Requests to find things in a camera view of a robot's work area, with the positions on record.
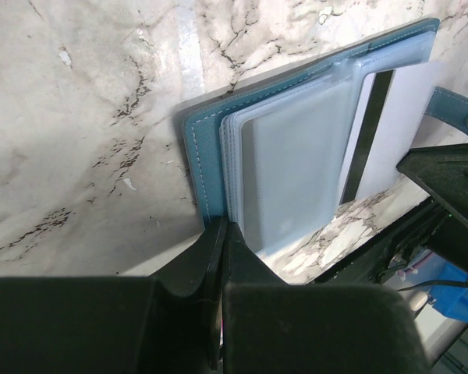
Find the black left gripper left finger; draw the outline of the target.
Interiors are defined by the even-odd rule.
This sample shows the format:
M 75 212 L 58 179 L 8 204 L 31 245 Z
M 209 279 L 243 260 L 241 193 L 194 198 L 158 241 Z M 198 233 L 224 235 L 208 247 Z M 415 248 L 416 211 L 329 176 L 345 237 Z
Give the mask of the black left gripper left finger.
M 0 373 L 215 371 L 225 235 L 146 277 L 0 277 Z

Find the blue card holder wallet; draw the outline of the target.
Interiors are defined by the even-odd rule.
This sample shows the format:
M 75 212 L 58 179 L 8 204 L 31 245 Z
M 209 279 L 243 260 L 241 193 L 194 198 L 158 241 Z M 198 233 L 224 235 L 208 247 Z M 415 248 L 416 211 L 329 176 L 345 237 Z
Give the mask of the blue card holder wallet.
M 266 254 L 328 224 L 365 76 L 433 62 L 439 26 L 419 19 L 192 108 L 183 139 L 204 224 L 227 217 Z M 468 99 L 438 83 L 425 116 L 468 135 Z

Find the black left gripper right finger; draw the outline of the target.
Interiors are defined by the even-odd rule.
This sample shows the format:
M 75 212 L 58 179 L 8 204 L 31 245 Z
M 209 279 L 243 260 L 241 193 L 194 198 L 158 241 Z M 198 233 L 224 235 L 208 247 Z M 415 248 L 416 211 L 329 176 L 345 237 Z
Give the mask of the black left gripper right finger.
M 233 223 L 223 261 L 225 372 L 430 372 L 397 292 L 372 284 L 287 284 Z

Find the white striped credit card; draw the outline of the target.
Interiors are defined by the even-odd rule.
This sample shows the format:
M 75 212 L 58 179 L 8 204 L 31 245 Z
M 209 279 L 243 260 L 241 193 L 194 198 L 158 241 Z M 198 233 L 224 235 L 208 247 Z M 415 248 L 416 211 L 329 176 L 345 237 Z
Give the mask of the white striped credit card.
M 365 76 L 339 179 L 341 204 L 396 183 L 396 166 L 410 149 L 443 72 L 444 65 L 433 61 Z

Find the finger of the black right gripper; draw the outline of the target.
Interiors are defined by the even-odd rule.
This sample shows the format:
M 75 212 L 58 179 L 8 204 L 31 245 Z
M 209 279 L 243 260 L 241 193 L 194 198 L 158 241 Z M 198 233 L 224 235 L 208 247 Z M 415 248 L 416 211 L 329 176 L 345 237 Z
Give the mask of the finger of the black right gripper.
M 397 170 L 451 215 L 428 246 L 468 273 L 468 143 L 410 150 Z

